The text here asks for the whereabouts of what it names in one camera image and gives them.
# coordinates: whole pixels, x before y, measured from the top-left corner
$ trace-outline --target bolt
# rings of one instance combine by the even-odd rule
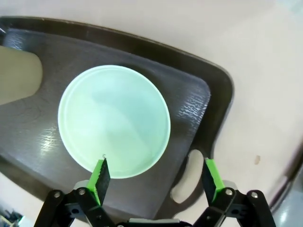
[[[60,196],[60,192],[56,192],[54,195],[53,195],[55,198],[58,198]]]
[[[256,199],[258,197],[258,194],[256,194],[255,192],[252,192],[251,196]]]
[[[84,194],[85,194],[85,190],[84,190],[84,189],[80,189],[80,190],[79,190],[79,194],[80,194],[80,195],[84,195]]]
[[[227,195],[232,195],[232,190],[226,189],[225,193],[226,193]]]

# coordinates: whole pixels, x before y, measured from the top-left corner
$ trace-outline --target tabletop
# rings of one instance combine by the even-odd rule
[[[303,134],[303,25],[274,0],[2,1],[1,15],[53,17],[106,26],[217,63],[235,97],[215,146],[223,179],[271,201],[297,157]],[[204,196],[177,217],[193,222]],[[224,226],[234,226],[227,220]]]

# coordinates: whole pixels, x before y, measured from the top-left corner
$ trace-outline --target plastic tray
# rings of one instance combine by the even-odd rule
[[[142,37],[70,21],[2,17],[0,31],[3,46],[35,53],[44,70],[42,85],[34,96],[0,106],[0,154],[13,164],[14,171],[65,192],[89,178],[90,173],[62,144],[58,104],[66,86],[81,72],[114,64],[134,69],[156,85],[169,108],[171,136],[163,156],[150,170],[129,179],[111,180],[106,210],[122,219],[171,218],[203,193],[199,182],[182,204],[170,198],[189,152],[198,149],[204,157],[212,156],[233,94],[224,69]],[[9,175],[7,169],[0,170]],[[17,183],[34,194],[39,191],[35,184]]]

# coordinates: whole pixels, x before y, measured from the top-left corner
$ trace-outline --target mint green bowl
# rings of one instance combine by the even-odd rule
[[[159,90],[129,68],[104,65],[77,76],[62,95],[59,132],[88,171],[106,157],[111,178],[151,168],[169,141],[169,111]]]

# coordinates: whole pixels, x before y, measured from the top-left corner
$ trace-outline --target beige cylinder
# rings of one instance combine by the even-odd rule
[[[42,64],[29,52],[0,46],[0,105],[33,95],[42,81]]]

